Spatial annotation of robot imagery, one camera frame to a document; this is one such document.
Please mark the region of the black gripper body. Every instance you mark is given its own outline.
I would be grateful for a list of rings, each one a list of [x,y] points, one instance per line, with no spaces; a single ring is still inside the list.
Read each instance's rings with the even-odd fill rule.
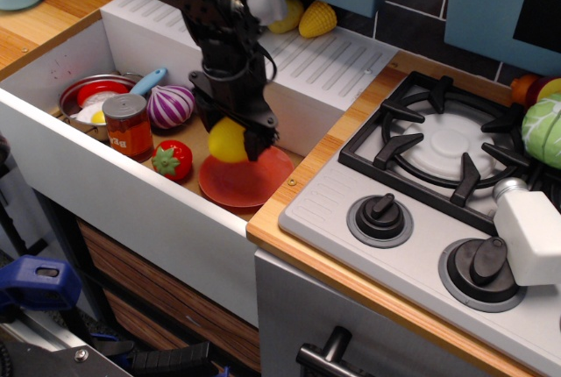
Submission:
[[[255,54],[237,73],[203,68],[189,74],[195,96],[202,96],[219,110],[219,120],[229,117],[245,129],[275,126],[278,119],[264,97],[266,59]]]

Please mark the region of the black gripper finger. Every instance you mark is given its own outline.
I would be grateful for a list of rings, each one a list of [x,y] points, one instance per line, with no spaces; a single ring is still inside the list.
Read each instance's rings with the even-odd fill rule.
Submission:
[[[275,126],[248,128],[244,131],[244,149],[249,161],[257,161],[259,156],[278,140]]]
[[[195,104],[205,130],[210,132],[219,121],[219,110],[202,96],[195,97]]]

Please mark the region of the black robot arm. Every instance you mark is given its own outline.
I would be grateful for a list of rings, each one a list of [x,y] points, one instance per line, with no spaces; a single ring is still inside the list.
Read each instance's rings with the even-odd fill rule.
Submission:
[[[247,158],[255,161],[278,138],[278,119],[264,98],[270,54],[247,0],[159,0],[179,10],[202,51],[202,68],[189,80],[206,130],[230,118],[242,126]]]

